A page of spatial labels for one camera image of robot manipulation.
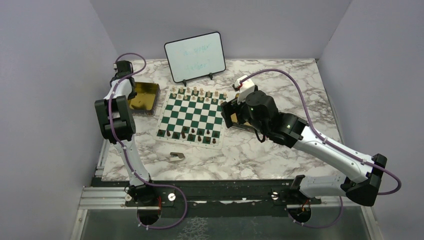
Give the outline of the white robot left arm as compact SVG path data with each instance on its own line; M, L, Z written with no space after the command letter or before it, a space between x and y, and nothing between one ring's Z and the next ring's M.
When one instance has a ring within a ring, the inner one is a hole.
M149 206L157 200L157 191L147 184L151 181L150 174L136 148L136 124L128 103L137 95L133 65L130 61L118 60L113 69L115 75L108 94L94 102L96 116L103 138L116 148L128 172L127 194Z

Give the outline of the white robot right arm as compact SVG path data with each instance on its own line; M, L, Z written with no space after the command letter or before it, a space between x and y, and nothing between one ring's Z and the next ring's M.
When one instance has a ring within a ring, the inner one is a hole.
M263 91L250 93L244 102L237 98L221 103L221 115L227 128L233 126L232 115L237 123L249 123L258 140L295 148L329 164L340 171L336 176L297 176L288 190L289 199L300 204L314 197L347 197L352 202L372 207L377 199L387 158L382 154L373 156L356 152L335 142L322 133L315 134L310 124L292 113L280 112L274 99Z

